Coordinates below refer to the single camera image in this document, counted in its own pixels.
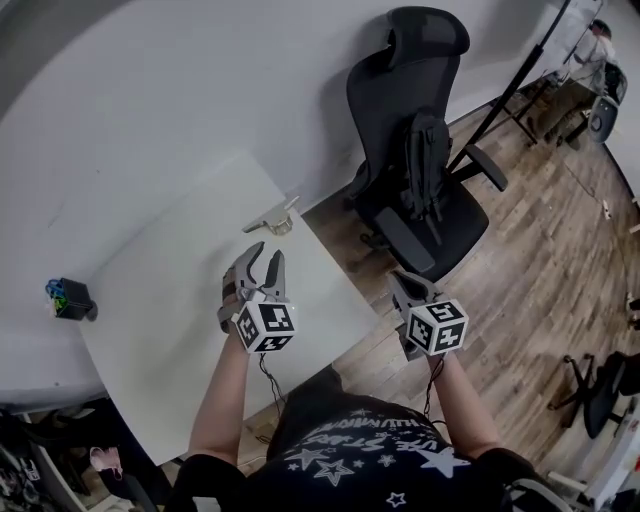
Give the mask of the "pink cloth item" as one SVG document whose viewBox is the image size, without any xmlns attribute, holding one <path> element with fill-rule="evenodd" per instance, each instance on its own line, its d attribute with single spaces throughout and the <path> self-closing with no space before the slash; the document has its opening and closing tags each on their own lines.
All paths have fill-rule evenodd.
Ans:
<svg viewBox="0 0 640 512">
<path fill-rule="evenodd" d="M 116 447 L 109 447 L 107 449 L 92 447 L 89 450 L 89 462 L 98 473 L 107 471 L 110 472 L 117 481 L 122 480 L 123 469 Z"/>
</svg>

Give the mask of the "person's right forearm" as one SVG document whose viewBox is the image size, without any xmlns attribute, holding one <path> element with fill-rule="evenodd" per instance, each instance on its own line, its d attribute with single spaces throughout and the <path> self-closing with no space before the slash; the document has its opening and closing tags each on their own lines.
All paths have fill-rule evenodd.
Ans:
<svg viewBox="0 0 640 512">
<path fill-rule="evenodd" d="M 453 352 L 428 356 L 433 383 L 455 449 L 473 459 L 501 446 L 499 431 Z"/>
</svg>

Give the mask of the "person's left forearm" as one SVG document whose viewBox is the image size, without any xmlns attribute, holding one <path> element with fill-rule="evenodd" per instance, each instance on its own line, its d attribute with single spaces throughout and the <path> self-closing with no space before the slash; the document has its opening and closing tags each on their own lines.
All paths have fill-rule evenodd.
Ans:
<svg viewBox="0 0 640 512">
<path fill-rule="evenodd" d="M 196 414 L 190 455 L 209 455 L 237 465 L 249 358 L 237 333 L 231 332 Z"/>
</svg>

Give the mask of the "person's black star t-shirt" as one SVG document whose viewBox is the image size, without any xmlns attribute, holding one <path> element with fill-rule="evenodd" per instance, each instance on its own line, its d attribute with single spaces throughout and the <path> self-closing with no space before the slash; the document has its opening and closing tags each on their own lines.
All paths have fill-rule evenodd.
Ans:
<svg viewBox="0 0 640 512">
<path fill-rule="evenodd" d="M 165 512 L 571 512 L 509 450 L 469 458 L 412 409 L 349 393 L 340 405 L 249 476 L 188 458 Z"/>
</svg>

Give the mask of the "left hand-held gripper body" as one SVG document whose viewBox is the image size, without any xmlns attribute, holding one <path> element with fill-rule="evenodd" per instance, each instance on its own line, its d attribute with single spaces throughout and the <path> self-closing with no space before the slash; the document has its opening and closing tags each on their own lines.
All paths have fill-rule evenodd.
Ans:
<svg viewBox="0 0 640 512">
<path fill-rule="evenodd" d="M 283 350 L 296 335 L 296 307 L 260 289 L 243 290 L 243 293 L 237 302 L 219 309 L 220 324 L 238 334 L 248 353 Z"/>
</svg>

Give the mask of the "white desk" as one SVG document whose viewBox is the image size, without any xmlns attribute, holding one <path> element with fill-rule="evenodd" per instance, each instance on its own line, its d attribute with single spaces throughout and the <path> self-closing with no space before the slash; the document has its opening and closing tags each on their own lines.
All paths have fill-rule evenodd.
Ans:
<svg viewBox="0 0 640 512">
<path fill-rule="evenodd" d="M 183 455 L 225 336 L 216 313 L 222 277 L 263 242 L 253 268 L 265 277 L 285 257 L 286 294 L 297 311 L 294 339 L 249 366 L 245 412 L 273 401 L 270 381 L 290 391 L 342 356 L 378 317 L 304 220 L 283 236 L 248 225 L 284 201 L 250 155 L 218 168 L 147 225 L 91 279 L 97 318 L 81 335 L 120 415 L 156 464 Z"/>
</svg>

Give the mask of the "whiteboard on black stand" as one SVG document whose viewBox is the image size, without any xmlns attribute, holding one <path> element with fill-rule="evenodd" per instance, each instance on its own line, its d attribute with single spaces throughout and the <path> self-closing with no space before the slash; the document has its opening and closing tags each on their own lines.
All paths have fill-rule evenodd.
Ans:
<svg viewBox="0 0 640 512">
<path fill-rule="evenodd" d="M 455 155 L 447 168 L 448 171 L 453 172 L 463 159 L 469 156 L 468 146 L 476 146 L 481 139 L 509 121 L 516 124 L 529 142 L 537 144 L 537 139 L 523 124 L 522 118 L 546 90 L 548 83 L 545 82 L 534 94 L 534 97 L 519 110 L 509 110 L 508 102 L 526 86 L 527 76 L 544 55 L 545 47 L 550 39 L 553 40 L 557 50 L 550 51 L 552 63 L 543 69 L 541 78 L 549 73 L 554 73 L 570 60 L 578 43 L 589 31 L 592 22 L 599 16 L 606 3 L 607 0 L 561 0 L 559 11 L 549 28 L 533 46 L 502 94 L 490 102 L 491 110 L 464 144 L 464 147 Z"/>
</svg>

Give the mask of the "person's black trousers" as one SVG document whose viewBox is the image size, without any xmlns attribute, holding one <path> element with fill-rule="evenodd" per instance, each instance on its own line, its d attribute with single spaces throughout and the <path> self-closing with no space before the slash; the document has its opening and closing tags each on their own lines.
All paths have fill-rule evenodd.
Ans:
<svg viewBox="0 0 640 512">
<path fill-rule="evenodd" d="M 287 397 L 266 459 L 279 456 L 340 408 L 346 396 L 338 372 L 328 365 Z"/>
</svg>

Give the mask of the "black office chair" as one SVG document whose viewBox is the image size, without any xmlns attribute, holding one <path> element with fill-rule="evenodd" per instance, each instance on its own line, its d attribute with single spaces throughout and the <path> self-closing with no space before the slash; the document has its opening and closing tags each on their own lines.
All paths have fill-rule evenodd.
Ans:
<svg viewBox="0 0 640 512">
<path fill-rule="evenodd" d="M 449 160 L 446 166 L 440 193 L 443 220 L 437 225 L 442 244 L 435 243 L 424 221 L 411 218 L 405 132 L 420 110 L 445 121 L 470 38 L 456 16 L 437 8 L 395 8 L 387 21 L 387 47 L 358 62 L 347 78 L 348 106 L 365 159 L 345 202 L 369 229 L 360 237 L 365 245 L 389 252 L 404 270 L 436 282 L 467 256 L 489 225 L 464 181 L 482 174 L 505 191 L 508 180 L 481 148 L 468 146 L 466 166 L 453 172 L 447 170 Z"/>
<path fill-rule="evenodd" d="M 586 353 L 584 359 L 589 362 L 585 374 L 582 374 L 577 361 L 566 354 L 562 361 L 571 366 L 577 388 L 567 398 L 547 405 L 551 411 L 559 410 L 569 404 L 574 408 L 570 418 L 562 424 L 570 428 L 579 409 L 583 411 L 583 421 L 587 435 L 596 439 L 609 420 L 621 424 L 622 417 L 614 413 L 620 396 L 631 397 L 640 394 L 640 352 L 625 355 L 621 352 L 610 354 L 604 364 L 595 367 L 595 356 Z"/>
</svg>

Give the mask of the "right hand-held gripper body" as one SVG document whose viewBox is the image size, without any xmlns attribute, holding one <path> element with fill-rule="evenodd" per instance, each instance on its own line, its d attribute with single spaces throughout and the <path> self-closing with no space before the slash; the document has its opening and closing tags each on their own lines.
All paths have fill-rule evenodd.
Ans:
<svg viewBox="0 0 640 512">
<path fill-rule="evenodd" d="M 421 356 L 444 356 L 464 344 L 469 317 L 456 299 L 408 309 L 399 339 L 408 361 Z"/>
</svg>

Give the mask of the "black pen holder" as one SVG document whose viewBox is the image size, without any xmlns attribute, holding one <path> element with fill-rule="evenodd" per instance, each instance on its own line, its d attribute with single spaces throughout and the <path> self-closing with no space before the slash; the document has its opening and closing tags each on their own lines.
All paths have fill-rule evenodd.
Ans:
<svg viewBox="0 0 640 512">
<path fill-rule="evenodd" d="M 64 288 L 63 298 L 67 300 L 67 306 L 58 312 L 53 308 L 55 317 L 75 321 L 84 319 L 95 321 L 98 316 L 98 307 L 91 299 L 87 285 L 67 278 L 56 280 L 59 280 Z"/>
</svg>

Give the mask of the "black backpack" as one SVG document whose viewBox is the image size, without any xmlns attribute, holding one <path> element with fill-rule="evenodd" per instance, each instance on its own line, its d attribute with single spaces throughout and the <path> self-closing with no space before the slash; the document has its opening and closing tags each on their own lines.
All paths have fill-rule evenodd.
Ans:
<svg viewBox="0 0 640 512">
<path fill-rule="evenodd" d="M 411 218 L 426 223 L 438 246 L 442 237 L 437 225 L 443 220 L 440 193 L 451 147 L 445 121 L 426 110 L 418 111 L 405 132 L 403 146 L 409 179 L 407 200 L 411 204 Z"/>
</svg>

